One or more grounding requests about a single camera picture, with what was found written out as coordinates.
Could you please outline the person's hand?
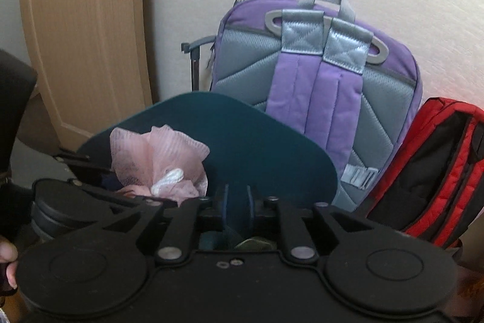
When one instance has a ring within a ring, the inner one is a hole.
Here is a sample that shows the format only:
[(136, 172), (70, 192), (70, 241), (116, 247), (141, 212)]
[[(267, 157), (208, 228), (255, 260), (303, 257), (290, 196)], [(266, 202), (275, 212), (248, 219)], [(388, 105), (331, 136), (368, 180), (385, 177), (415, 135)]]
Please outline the person's hand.
[(8, 284), (13, 288), (17, 288), (16, 283), (16, 269), (18, 266), (18, 249), (9, 240), (1, 237), (0, 239), (0, 257), (1, 264), (6, 264), (6, 275)]

